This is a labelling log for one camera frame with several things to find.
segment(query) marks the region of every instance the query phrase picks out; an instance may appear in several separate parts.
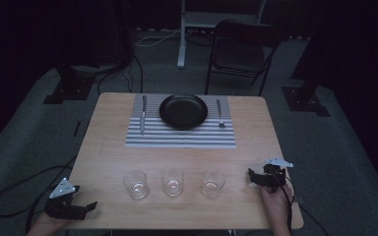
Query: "black curtain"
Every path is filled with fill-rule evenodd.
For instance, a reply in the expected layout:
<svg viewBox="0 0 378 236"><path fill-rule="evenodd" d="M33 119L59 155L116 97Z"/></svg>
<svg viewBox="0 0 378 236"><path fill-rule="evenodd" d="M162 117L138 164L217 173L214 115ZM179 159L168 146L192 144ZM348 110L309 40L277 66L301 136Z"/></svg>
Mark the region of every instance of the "black curtain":
<svg viewBox="0 0 378 236"><path fill-rule="evenodd" d="M309 38L330 0L268 0L263 23L277 26L285 37Z"/></svg>
<svg viewBox="0 0 378 236"><path fill-rule="evenodd" d="M85 1L0 1L0 132L49 69L60 64L98 66L81 8ZM114 37L114 32L104 36Z"/></svg>
<svg viewBox="0 0 378 236"><path fill-rule="evenodd" d="M335 93L378 173L378 1L333 0L293 77Z"/></svg>

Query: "black cable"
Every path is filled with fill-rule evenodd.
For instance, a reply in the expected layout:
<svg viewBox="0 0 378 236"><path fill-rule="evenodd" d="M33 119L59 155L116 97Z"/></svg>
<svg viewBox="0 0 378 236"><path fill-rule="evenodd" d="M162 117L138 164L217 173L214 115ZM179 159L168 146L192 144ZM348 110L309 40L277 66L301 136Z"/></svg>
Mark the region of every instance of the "black cable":
<svg viewBox="0 0 378 236"><path fill-rule="evenodd" d="M130 69L128 70L128 75L131 77L131 86L130 86L130 80L128 79L128 77L125 76L124 73L122 73L125 80L127 81L127 89L128 89L129 92L133 92L133 87L134 87L134 77L133 77L133 75L131 75L132 70L133 70L133 64L130 63Z"/></svg>
<svg viewBox="0 0 378 236"><path fill-rule="evenodd" d="M133 55L133 57L140 66L140 93L143 93L143 67L141 66L140 60L136 57L136 55Z"/></svg>
<svg viewBox="0 0 378 236"><path fill-rule="evenodd" d="M29 216L27 217L26 234L30 231L30 229L32 227L32 218L34 216L34 212L35 212L36 206L38 206L38 204L39 204L39 201L41 200L41 198L44 196L45 193L47 193L48 191L53 190L55 188L55 187L53 187L53 185L57 181L57 179L60 177L60 175L63 173L64 170L66 170L66 169L72 169L72 167L70 167L69 165L76 159L76 157L77 156L74 156L73 158L71 158L67 162L67 164L65 165L66 167L62 168L57 173L57 175L54 176L54 178L51 180L51 182L48 184L48 186L41 192L41 194L38 197L35 198L34 202L31 205Z"/></svg>
<svg viewBox="0 0 378 236"><path fill-rule="evenodd" d="M103 82L108 76L110 76L110 75L112 75L112 74L114 74L114 73L115 73L115 71L111 71L111 72L109 72L108 74L104 75L104 76L102 77L102 79L100 79L100 81L97 83L97 87L96 87L97 94L100 95L100 85L102 84L102 82Z"/></svg>
<svg viewBox="0 0 378 236"><path fill-rule="evenodd" d="M3 194L5 194L5 193L11 191L11 190L14 189L15 187L18 187L18 186L20 186L21 184L24 184L24 183L28 182L28 181L31 180L32 178L34 178L34 177L36 177L36 176L38 176L38 175L40 175L40 174L42 174L42 173L45 173L45 172L50 171L50 170L53 170L53 169L66 168L66 167L68 167L68 166L65 166L65 165L57 165L57 166L53 166L53 167L50 167L50 168L46 168L46 169L44 169L44 170L41 170L41 171L39 171L38 173L34 174L33 176L30 176L30 177L28 177L28 178L26 178L26 179L24 179L24 180L22 180L22 181L20 181L20 182L17 182L17 183L15 183L15 184L13 184L13 185L11 185L11 186L9 186L9 187L7 187L7 188L1 190L1 191L0 191L0 197L1 197ZM13 212L13 213L9 213L9 214L2 214L2 213L0 213L0 218L9 218L9 217L13 217L13 216L19 215L19 214L21 214L21 213L27 211L30 207L31 207L31 206L27 206L27 207L25 207L25 208L23 208L23 209L21 209L21 210L19 210L19 211L16 211L16 212Z"/></svg>
<svg viewBox="0 0 378 236"><path fill-rule="evenodd" d="M53 167L49 167L49 168L46 168L44 170L41 170L35 174L33 174L32 176L26 178L26 179L23 179L7 188L4 188L3 190L0 191L0 197L13 190L14 188L28 182L29 180L33 179L34 177L40 175L40 174L43 174L47 171L50 171L50 170L53 170L53 169L58 169L58 168L61 168L61 170L57 173L57 175L52 179L52 181L48 184L48 186L35 198L35 200L33 201L33 203L30 205L30 206L27 206L21 210L18 210L16 212L13 212L13 213L9 213L9 214L2 214L0 213L0 218L8 218L8 217L13 217L13 216L16 216L16 215L19 215L25 211L27 211L28 209L30 210L29 212L29 216L28 216L28 219L27 219L27 223L26 223L26 234L30 231L31 229L31 225L32 225L32 218L34 215L37 214L37 212L34 212L35 211L35 208L36 206L38 205L40 199L42 198L42 196L44 196L45 193L47 193L49 190L52 190L55 188L54 186L54 182L59 178L59 176L63 173L64 170L66 169L72 169L72 167L70 167L69 165L76 159L77 156L74 156L72 159L69 160L69 162L67 162L66 165L57 165L57 166L53 166Z"/></svg>
<svg viewBox="0 0 378 236"><path fill-rule="evenodd" d="M321 230L324 231L325 235L330 236L327 229L307 209L305 209L302 205L299 205L299 208L302 209L303 212L305 212L312 220L314 220Z"/></svg>
<svg viewBox="0 0 378 236"><path fill-rule="evenodd" d="M292 194L292 200L290 201L290 198L287 195L287 192L284 189L284 187L282 186L278 177L276 176L275 171L272 168L270 168L270 170L272 171L271 174L275 178L276 182L278 182L279 187L282 189L284 196L286 197L286 201L287 201L287 221L286 221L286 223L287 223L287 228L289 230L289 233L290 233L290 235L292 235L292 204L293 204L293 200L294 200L294 195Z"/></svg>
<svg viewBox="0 0 378 236"><path fill-rule="evenodd" d="M101 76L101 75L112 74L114 72L121 71L121 70L123 70L124 68L127 67L127 65L130 62L130 60L131 60L131 58L129 58L128 60L125 60L125 61L121 61L118 65L116 65L114 67L107 68L105 70L95 72L94 75L95 76Z"/></svg>
<svg viewBox="0 0 378 236"><path fill-rule="evenodd" d="M189 40L189 39L186 39L186 42L188 44L193 44L193 45L196 45L196 46L201 46L201 47L210 47L211 44L210 43L200 43L200 42L197 42L197 41L194 41L194 40Z"/></svg>
<svg viewBox="0 0 378 236"><path fill-rule="evenodd" d="M286 177L286 179L290 182L290 184L292 185L292 189L293 191L295 192L294 190L294 187L293 187L293 183L290 181L289 178ZM330 236L330 234L328 233L327 229L324 227L324 225L322 225L307 209L305 209L300 203L298 203L299 205L299 208L303 210L303 212L305 212L320 228L321 230L325 233L325 235L327 236Z"/></svg>

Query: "chair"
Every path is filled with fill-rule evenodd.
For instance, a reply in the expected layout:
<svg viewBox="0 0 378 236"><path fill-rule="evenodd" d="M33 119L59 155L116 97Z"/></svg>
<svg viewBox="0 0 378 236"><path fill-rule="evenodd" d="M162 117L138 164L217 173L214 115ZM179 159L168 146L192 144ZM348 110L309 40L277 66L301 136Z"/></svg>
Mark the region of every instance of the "chair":
<svg viewBox="0 0 378 236"><path fill-rule="evenodd" d="M260 96L269 74L272 57L281 42L275 28L269 25L233 20L218 23L214 29L205 94L208 94L211 73L252 77L254 80L251 85L264 74L258 94Z"/></svg>

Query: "fork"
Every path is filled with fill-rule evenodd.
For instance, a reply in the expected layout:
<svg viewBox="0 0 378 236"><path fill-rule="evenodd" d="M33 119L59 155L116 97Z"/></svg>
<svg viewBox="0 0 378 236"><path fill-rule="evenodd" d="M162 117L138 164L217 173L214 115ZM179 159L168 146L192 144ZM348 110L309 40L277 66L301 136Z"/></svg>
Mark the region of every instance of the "fork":
<svg viewBox="0 0 378 236"><path fill-rule="evenodd" d="M223 128L225 127L225 123L222 121L222 113L221 113L221 103L220 100L217 99L217 107L218 107L218 115L220 116L220 121L218 122L218 125Z"/></svg>

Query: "white desk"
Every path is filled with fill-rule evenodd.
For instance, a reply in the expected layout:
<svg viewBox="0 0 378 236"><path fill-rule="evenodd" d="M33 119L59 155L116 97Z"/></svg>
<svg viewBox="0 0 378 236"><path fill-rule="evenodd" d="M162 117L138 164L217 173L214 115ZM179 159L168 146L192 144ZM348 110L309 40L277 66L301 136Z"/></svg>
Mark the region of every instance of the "white desk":
<svg viewBox="0 0 378 236"><path fill-rule="evenodd" d="M182 0L182 12L180 17L180 46L179 57L177 59L177 68L183 69L185 67L186 27L214 28L220 21L223 20L238 20L248 23L260 23L265 4L266 0L260 0L257 14L246 15L230 13L186 12L186 0Z"/></svg>

